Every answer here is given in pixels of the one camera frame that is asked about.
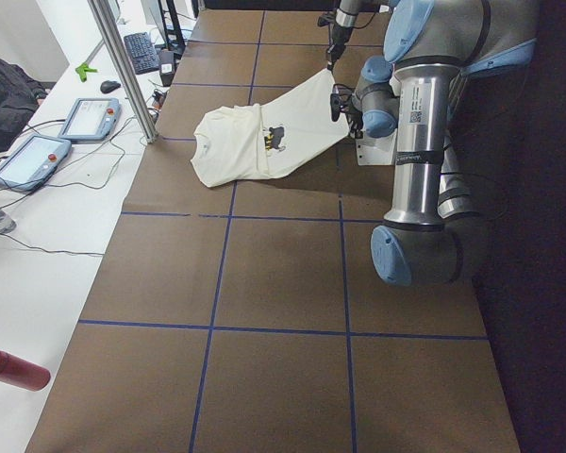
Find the blue-edged tablet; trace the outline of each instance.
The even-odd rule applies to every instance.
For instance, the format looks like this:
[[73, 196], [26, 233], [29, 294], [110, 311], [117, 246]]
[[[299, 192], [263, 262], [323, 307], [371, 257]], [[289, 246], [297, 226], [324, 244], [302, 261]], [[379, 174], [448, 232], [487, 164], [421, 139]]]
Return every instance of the blue-edged tablet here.
[[101, 142], [115, 127], [120, 101], [114, 97], [77, 99], [58, 137], [71, 142]]
[[0, 164], [0, 186], [27, 192], [44, 184], [72, 149], [69, 140], [34, 134]]

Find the keyboard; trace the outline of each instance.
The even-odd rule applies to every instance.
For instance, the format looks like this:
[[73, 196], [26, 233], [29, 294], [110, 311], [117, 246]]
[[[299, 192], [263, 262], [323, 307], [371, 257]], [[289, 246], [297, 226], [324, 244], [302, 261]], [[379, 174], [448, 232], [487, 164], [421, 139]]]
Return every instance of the keyboard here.
[[132, 61], [134, 74], [150, 73], [159, 69], [158, 52], [148, 33], [133, 33], [124, 36], [124, 46]]

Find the white robotic arm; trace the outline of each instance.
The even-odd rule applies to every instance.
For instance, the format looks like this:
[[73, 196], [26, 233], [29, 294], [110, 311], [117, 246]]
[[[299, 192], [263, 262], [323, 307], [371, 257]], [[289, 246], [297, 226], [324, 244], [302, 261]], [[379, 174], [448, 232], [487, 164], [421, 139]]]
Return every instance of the white robotic arm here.
[[[327, 50], [330, 69], [361, 3], [341, 1]], [[457, 175], [447, 133], [451, 84], [528, 64], [539, 0], [377, 3], [394, 7], [384, 57], [367, 61], [349, 109], [355, 123], [362, 115], [359, 123], [372, 137], [397, 128], [392, 207], [372, 236], [375, 269], [397, 285], [469, 278], [484, 258], [487, 229]], [[387, 88], [392, 74], [401, 84], [399, 100]]]

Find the computer mouse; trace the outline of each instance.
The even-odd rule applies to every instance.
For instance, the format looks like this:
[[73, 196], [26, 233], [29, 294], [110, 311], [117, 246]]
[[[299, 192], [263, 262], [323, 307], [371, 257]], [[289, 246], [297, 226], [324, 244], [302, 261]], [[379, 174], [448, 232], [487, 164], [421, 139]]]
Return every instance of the computer mouse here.
[[101, 83], [101, 93], [107, 94], [108, 92], [112, 92], [113, 90], [117, 90], [120, 88], [122, 84], [115, 80], [105, 80]]

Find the green object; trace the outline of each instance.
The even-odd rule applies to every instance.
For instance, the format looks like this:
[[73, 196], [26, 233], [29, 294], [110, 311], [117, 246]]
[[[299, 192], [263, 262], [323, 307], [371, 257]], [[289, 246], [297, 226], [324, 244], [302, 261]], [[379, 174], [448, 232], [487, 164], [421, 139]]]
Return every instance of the green object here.
[[85, 82], [88, 78], [86, 73], [98, 73], [98, 70], [91, 68], [88, 63], [82, 63], [78, 67], [75, 68], [75, 71], [79, 75], [79, 79], [82, 82]]

